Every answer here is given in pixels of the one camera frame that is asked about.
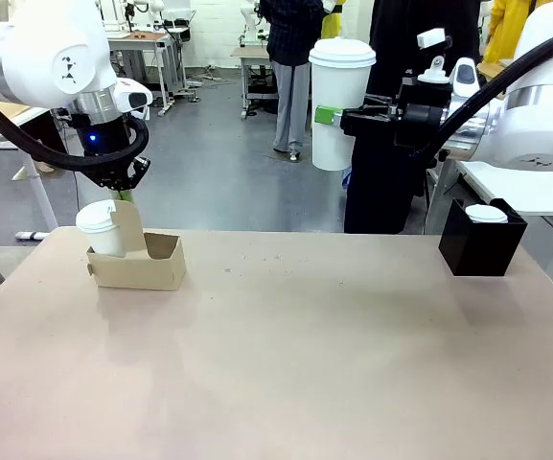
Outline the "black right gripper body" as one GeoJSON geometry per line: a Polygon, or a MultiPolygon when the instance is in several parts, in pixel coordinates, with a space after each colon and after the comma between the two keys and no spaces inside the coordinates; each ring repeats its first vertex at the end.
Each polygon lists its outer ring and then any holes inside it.
{"type": "Polygon", "coordinates": [[[395,144],[423,148],[441,125],[447,108],[447,85],[404,77],[396,98],[395,144]]]}

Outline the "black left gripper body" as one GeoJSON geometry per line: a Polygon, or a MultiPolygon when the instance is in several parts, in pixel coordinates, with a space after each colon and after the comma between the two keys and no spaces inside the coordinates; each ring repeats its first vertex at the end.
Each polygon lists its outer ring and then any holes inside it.
{"type": "Polygon", "coordinates": [[[85,157],[109,155],[130,145],[126,116],[106,123],[92,124],[86,114],[72,114],[71,127],[77,132],[85,157]]]}

